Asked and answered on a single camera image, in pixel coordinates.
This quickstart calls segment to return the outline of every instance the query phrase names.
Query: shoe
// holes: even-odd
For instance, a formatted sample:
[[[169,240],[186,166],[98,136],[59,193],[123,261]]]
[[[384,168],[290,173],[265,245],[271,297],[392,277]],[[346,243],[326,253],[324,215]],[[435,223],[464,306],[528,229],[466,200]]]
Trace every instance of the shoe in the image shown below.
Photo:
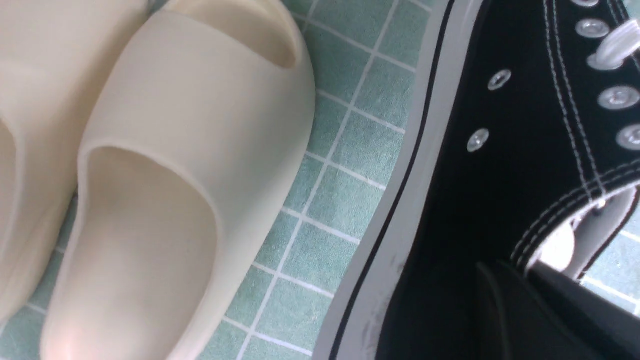
[[[122,53],[78,160],[42,359],[195,359],[282,208],[315,84],[277,0],[178,0]]]
[[[447,0],[422,46],[313,359],[640,359],[640,321],[580,284],[637,208],[637,21],[621,1]]]
[[[0,5],[0,321],[44,273],[76,189],[82,133],[144,0]]]

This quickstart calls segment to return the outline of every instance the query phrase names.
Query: cream slide sandal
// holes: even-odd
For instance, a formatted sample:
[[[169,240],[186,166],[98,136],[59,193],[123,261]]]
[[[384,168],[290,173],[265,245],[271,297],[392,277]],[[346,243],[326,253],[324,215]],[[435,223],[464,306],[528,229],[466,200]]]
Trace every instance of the cream slide sandal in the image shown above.
[[[315,84],[278,0],[178,0],[125,48],[87,125],[45,360],[195,359],[307,148]]]
[[[0,321],[35,290],[76,188],[84,126],[146,0],[0,3]]]

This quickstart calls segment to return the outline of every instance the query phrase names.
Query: foam slide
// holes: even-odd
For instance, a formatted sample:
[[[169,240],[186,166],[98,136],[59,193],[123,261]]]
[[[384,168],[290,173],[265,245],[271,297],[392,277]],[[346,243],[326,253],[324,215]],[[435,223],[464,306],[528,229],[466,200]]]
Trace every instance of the foam slide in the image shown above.
[[[279,1],[178,0],[153,15],[80,146],[42,358],[195,359],[289,193],[314,106]]]
[[[84,127],[146,0],[0,1],[0,321],[47,266]]]

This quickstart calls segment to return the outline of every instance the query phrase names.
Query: green tile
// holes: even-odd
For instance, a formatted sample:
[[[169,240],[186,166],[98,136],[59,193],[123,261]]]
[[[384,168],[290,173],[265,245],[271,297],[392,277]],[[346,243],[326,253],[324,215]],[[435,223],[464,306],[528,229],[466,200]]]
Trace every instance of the green tile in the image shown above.
[[[305,22],[300,19],[294,19],[294,21],[296,22],[296,25],[298,25],[300,31],[302,31],[302,29],[305,27]]]
[[[0,357],[38,360],[44,315],[23,307],[6,325],[0,338]]]
[[[309,200],[311,189],[313,189],[323,164],[316,159],[305,156],[300,165],[300,171],[293,182],[289,196],[284,202],[284,206],[289,209],[301,212]]]
[[[267,239],[264,240],[258,256],[255,257],[255,262],[272,270],[276,270],[284,255],[284,250],[287,248],[289,240],[291,240],[291,235],[297,223],[298,219],[291,215],[285,213],[278,214],[278,218],[273,224]]]
[[[226,316],[250,327],[258,313],[273,276],[253,266],[247,272],[234,300],[229,305]]]
[[[305,33],[316,87],[350,102],[371,55],[310,25]]]
[[[280,279],[264,308],[257,331],[312,350],[330,304],[328,297]]]
[[[598,286],[595,286],[588,282],[583,284],[583,286],[591,290],[591,292],[598,295],[599,297],[602,297],[603,299],[610,302],[611,304],[614,304],[615,306],[618,306],[621,309],[628,311],[629,313],[633,313],[636,310],[636,305],[633,302],[623,299],[621,297],[617,297],[612,293],[606,292],[605,290],[599,288]]]
[[[332,161],[387,185],[394,170],[403,135],[360,114],[351,113]]]
[[[335,293],[356,249],[356,244],[305,223],[283,273]]]
[[[258,338],[252,338],[243,360],[310,360],[310,356]]]
[[[328,167],[308,215],[360,239],[378,207],[382,193],[378,188]]]
[[[373,48],[392,4],[393,0],[322,0],[312,18]]]
[[[586,275],[640,299],[640,243],[619,234],[593,262]]]
[[[407,0],[400,1],[380,45],[380,53],[415,67],[428,19],[429,13],[424,9]]]
[[[35,306],[47,309],[49,302],[51,301],[51,295],[53,294],[53,287],[56,285],[56,278],[58,277],[58,271],[60,270],[60,264],[62,264],[62,254],[54,251],[47,265],[47,270],[44,276],[40,280],[38,288],[33,293],[31,300],[29,301]]]
[[[415,75],[376,58],[362,85],[356,107],[397,127],[409,117]]]
[[[74,222],[76,221],[76,214],[78,210],[78,196],[74,195],[73,199],[71,199],[71,203],[69,204],[69,208],[67,209],[67,215],[65,217],[64,223],[62,223],[62,227],[60,228],[60,233],[58,235],[58,247],[61,249],[66,249],[69,244],[69,237],[71,236],[71,230],[74,227]]]
[[[245,338],[246,332],[221,322],[198,360],[236,360]]]
[[[323,96],[316,98],[316,115],[307,150],[326,158],[338,135],[347,108]]]
[[[309,9],[311,9],[313,0],[282,0],[282,3],[290,12],[306,15],[309,13]]]

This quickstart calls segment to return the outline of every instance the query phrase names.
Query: green tile floor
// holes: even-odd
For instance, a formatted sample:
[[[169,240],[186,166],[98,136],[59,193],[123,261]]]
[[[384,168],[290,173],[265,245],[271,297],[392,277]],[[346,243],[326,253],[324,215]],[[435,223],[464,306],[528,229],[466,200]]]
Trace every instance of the green tile floor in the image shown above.
[[[314,65],[312,138],[285,207],[201,360],[310,359],[393,171],[432,1],[284,0]],[[1,360],[38,359],[76,203],[36,293],[0,328]]]

